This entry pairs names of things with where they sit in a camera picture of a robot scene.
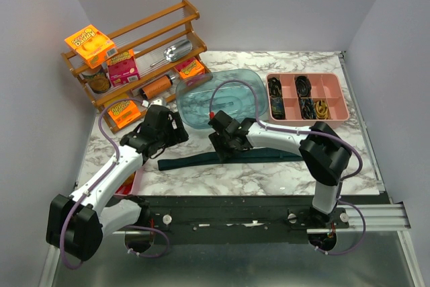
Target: white marble surface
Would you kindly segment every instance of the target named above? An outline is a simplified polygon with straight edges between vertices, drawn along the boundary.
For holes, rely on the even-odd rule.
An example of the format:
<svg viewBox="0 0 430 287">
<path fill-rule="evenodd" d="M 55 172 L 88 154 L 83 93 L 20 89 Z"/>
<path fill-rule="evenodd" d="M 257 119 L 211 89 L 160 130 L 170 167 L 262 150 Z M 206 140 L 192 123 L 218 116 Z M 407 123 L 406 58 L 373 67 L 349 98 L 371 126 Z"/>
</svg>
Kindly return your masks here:
<svg viewBox="0 0 430 287">
<path fill-rule="evenodd" d="M 212 72 L 246 68 L 257 72 L 262 79 L 268 73 L 277 72 L 336 74 L 341 80 L 351 114 L 350 119 L 336 132 L 352 144 L 363 158 L 363 170 L 358 176 L 344 182 L 342 194 L 379 194 L 376 175 L 336 53 L 206 52 L 201 58 Z M 117 133 L 114 136 L 116 141 L 119 142 L 132 127 L 134 125 Z M 208 139 L 211 130 L 187 127 L 187 131 L 187 142 L 167 149 L 159 158 L 174 159 L 213 151 Z M 88 181 L 113 152 L 95 122 L 79 176 L 79 185 Z M 352 157 L 345 172 L 352 172 L 356 168 L 357 160 Z M 314 193 L 315 181 L 304 162 L 206 165 L 161 172 L 155 159 L 145 164 L 143 176 L 136 179 L 135 185 L 136 192 L 141 195 L 307 195 Z"/>
</svg>

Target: black strap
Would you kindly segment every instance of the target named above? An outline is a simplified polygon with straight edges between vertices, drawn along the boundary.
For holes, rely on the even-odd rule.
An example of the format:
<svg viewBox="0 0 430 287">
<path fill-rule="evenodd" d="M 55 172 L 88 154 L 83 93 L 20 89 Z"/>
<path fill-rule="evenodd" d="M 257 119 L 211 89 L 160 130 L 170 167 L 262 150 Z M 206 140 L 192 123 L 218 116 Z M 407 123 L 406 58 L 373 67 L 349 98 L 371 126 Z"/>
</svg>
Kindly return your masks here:
<svg viewBox="0 0 430 287">
<path fill-rule="evenodd" d="M 225 161 L 224 164 L 239 163 L 279 163 L 283 161 L 302 161 L 301 156 L 272 148 L 251 149 L 243 151 Z M 158 161 L 160 171 L 168 171 L 190 166 L 221 164 L 215 152 L 202 153 L 178 159 L 161 159 Z"/>
</svg>

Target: translucent plastic container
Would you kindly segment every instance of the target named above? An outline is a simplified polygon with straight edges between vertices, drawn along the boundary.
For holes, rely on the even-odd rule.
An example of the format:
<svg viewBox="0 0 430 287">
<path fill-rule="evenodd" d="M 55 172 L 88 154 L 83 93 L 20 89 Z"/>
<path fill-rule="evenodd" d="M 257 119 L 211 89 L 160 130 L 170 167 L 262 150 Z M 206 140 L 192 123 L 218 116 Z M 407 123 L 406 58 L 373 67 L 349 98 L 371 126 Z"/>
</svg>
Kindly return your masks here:
<svg viewBox="0 0 430 287">
<path fill-rule="evenodd" d="M 251 70 L 239 69 L 208 73 L 182 80 L 176 87 L 177 108 L 182 121 L 195 129 L 210 128 L 208 125 L 210 98 L 219 84 L 233 79 L 245 81 L 252 86 L 257 94 L 259 115 L 266 113 L 267 92 L 262 80 Z M 239 122 L 245 118 L 255 118 L 254 96 L 242 83 L 227 83 L 216 92 L 212 109 L 215 114 L 223 110 Z"/>
</svg>

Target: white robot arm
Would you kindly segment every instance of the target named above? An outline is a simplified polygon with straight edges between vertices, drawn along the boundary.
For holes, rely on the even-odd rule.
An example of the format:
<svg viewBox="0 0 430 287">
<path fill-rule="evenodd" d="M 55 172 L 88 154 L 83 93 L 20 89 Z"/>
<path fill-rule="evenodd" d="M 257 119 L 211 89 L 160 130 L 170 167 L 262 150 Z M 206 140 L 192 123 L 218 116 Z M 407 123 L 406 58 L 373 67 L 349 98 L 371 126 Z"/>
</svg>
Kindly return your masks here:
<svg viewBox="0 0 430 287">
<path fill-rule="evenodd" d="M 239 124 L 223 111 L 219 111 L 209 125 L 215 130 L 209 139 L 221 161 L 237 151 L 256 147 L 301 155 L 317 182 L 310 209 L 312 221 L 325 224 L 331 220 L 341 185 L 339 179 L 348 165 L 350 151 L 323 136 L 298 134 L 300 130 L 309 130 L 309 127 L 285 127 L 295 132 L 286 134 L 268 130 L 250 118 Z M 317 122 L 311 129 L 337 136 L 324 122 Z M 67 227 L 64 250 L 83 261 L 88 260 L 97 251 L 103 236 L 140 221 L 140 217 L 145 217 L 144 209 L 148 210 L 147 205 L 142 208 L 129 199 L 123 199 L 106 208 L 116 190 L 157 151 L 164 151 L 165 148 L 187 139 L 188 134 L 177 112 L 173 113 L 163 106 L 150 106 L 144 122 L 121 139 L 118 160 L 116 156 L 112 157 L 88 183 L 69 197 L 58 195 L 53 199 L 48 219 L 47 242 L 59 246 L 60 232 L 66 215 L 80 201 L 73 215 L 73 226 Z M 101 174 L 111 167 L 112 163 L 115 164 L 112 171 L 98 183 Z"/>
</svg>

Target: screw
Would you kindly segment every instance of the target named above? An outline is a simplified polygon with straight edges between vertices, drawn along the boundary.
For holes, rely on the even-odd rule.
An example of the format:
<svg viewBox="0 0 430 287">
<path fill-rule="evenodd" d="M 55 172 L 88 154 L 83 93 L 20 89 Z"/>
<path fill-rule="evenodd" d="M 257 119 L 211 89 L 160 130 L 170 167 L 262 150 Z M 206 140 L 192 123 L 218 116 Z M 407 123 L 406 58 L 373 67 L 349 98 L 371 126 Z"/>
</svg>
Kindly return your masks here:
<svg viewBox="0 0 430 287">
<path fill-rule="evenodd" d="M 169 225 L 172 222 L 172 217 L 170 216 L 170 214 L 166 214 L 163 217 L 163 223 L 165 225 Z"/>
<path fill-rule="evenodd" d="M 346 223 L 346 222 L 348 222 L 348 221 L 349 221 L 349 216 L 348 216 L 348 214 L 346 214 L 346 213 L 342 213 L 342 214 L 339 216 L 339 218 L 341 219 L 341 221 L 342 221 L 343 223 Z"/>
<path fill-rule="evenodd" d="M 294 224 L 297 222 L 297 216 L 294 213 L 289 213 L 287 219 L 288 221 L 290 221 L 291 224 Z"/>
</svg>

